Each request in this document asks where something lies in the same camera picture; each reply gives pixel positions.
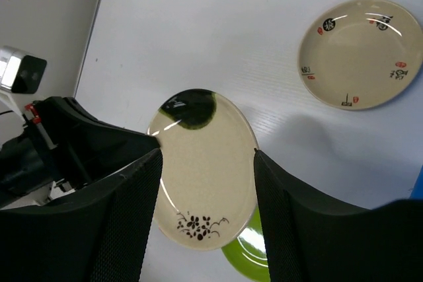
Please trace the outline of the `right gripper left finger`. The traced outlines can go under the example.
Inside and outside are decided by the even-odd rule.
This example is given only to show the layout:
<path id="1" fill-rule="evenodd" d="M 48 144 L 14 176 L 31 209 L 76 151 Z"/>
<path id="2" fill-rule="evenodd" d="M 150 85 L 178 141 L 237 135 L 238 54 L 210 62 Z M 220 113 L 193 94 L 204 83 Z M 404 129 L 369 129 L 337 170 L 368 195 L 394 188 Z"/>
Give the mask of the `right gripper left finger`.
<path id="1" fill-rule="evenodd" d="M 163 156 L 43 205 L 1 212 L 2 281 L 138 281 Z"/>

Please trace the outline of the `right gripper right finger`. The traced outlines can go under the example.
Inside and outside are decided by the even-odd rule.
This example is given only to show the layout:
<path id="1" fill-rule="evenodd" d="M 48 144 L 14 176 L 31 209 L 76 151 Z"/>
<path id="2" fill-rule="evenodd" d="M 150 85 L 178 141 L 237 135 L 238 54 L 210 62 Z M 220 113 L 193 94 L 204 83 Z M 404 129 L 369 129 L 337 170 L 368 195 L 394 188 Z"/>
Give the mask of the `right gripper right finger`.
<path id="1" fill-rule="evenodd" d="M 422 201 L 364 209 L 285 171 L 263 151 L 254 176 L 272 281 L 421 281 Z"/>

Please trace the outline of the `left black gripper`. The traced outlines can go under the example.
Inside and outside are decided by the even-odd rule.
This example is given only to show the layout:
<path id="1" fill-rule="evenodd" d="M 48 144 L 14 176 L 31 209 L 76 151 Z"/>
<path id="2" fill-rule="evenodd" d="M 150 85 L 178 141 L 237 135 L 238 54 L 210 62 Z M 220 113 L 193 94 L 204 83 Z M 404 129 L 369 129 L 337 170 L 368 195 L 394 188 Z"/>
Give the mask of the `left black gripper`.
<path id="1" fill-rule="evenodd" d="M 156 137 L 97 120 L 72 97 L 35 100 L 22 109 L 23 132 L 1 146 L 1 202 L 55 182 L 79 189 L 140 159 Z"/>

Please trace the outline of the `beige plate with black patch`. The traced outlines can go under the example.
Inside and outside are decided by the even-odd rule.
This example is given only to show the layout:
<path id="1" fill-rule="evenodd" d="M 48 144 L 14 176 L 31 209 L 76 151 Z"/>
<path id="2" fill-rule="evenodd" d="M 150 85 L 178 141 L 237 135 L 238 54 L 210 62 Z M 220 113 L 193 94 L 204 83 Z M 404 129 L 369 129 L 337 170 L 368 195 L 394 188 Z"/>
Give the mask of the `beige plate with black patch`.
<path id="1" fill-rule="evenodd" d="M 257 206 L 258 143 L 240 109 L 216 92 L 192 88 L 166 100 L 147 132 L 163 154 L 153 216 L 162 233 L 197 251 L 232 242 Z"/>

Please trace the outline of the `beige plate with small motifs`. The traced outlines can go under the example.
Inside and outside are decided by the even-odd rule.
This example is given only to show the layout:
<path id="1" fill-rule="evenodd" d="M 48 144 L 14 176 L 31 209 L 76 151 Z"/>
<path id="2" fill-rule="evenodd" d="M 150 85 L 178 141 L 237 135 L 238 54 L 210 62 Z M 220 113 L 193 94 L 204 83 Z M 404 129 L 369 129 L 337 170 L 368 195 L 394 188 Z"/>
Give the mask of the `beige plate with small motifs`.
<path id="1" fill-rule="evenodd" d="M 388 0 L 350 0 L 305 32 L 297 69 L 305 88 L 342 110 L 378 107 L 401 94 L 422 65 L 422 27 Z"/>

